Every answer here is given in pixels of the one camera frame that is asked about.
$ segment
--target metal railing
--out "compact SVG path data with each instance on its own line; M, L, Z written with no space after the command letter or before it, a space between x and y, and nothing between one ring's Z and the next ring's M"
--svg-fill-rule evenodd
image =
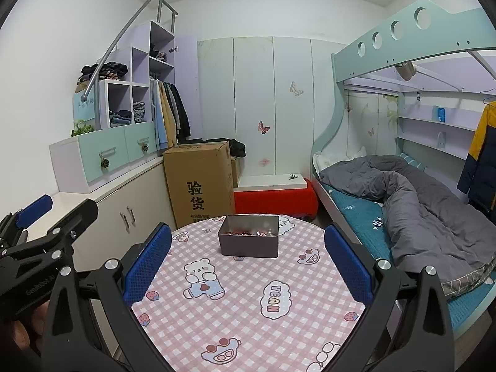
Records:
M140 13L146 8L148 4L150 4L152 0L147 0L145 3L141 6L141 8L136 11L136 13L131 17L129 21L127 21L127 24L124 25L124 28L119 32L119 34L116 36L116 38L113 40L112 44L108 47L107 51L103 55L102 59L98 63L98 66L96 67L96 70L93 72L91 75L91 78L89 79L88 86L86 87L86 90L84 91L83 95L81 96L81 102L86 102L88 100L88 95L90 92L91 87L94 85L95 86L95 127L97 130L101 128L100 124L100 106L99 106L99 94L98 94L98 82L95 82L98 78L98 74L100 74L100 70L103 67L103 64L105 61L108 59L110 56L110 53L112 53L112 50L114 47L116 47L117 42L122 38L122 35L127 31L127 29L131 26L131 24L135 21L135 19L140 15ZM174 26L175 26L175 16L178 14L178 12L172 8L172 6L165 0L158 0L158 10L157 10L157 22L160 23L161 17L162 17L162 4L164 4L167 8L169 8L172 11L172 21L170 23L170 31L174 33Z

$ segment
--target red butterfly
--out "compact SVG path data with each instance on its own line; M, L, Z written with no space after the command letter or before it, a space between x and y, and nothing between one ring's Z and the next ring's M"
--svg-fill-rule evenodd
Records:
M262 134L265 134L270 130L270 127L264 127L264 124L260 121L258 130L261 131Z

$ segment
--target blanket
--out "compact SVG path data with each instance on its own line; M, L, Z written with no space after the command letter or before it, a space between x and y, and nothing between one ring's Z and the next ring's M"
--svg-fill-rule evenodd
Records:
M319 177L343 193L383 199L396 267L418 273L434 266L448 299L478 287L495 267L496 227L402 158L369 155L334 164Z

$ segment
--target blue gripper pad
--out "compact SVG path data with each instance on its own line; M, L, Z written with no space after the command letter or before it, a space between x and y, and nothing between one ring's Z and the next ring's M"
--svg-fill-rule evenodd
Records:
M143 299L172 244L171 229L164 225L141 251L126 274L124 302L127 306Z
M374 300L370 274L333 225L325 230L324 244L353 299L370 305Z
M26 229L31 226L37 219L45 215L51 210L53 201L48 195L41 196L34 203L29 204L24 210L22 210L17 216L17 221L15 222L18 228Z

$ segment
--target red cloth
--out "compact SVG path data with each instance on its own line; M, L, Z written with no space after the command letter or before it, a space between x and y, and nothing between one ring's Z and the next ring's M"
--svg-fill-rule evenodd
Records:
M317 216L318 199L312 184L306 189L235 191L237 214L281 214L302 218Z

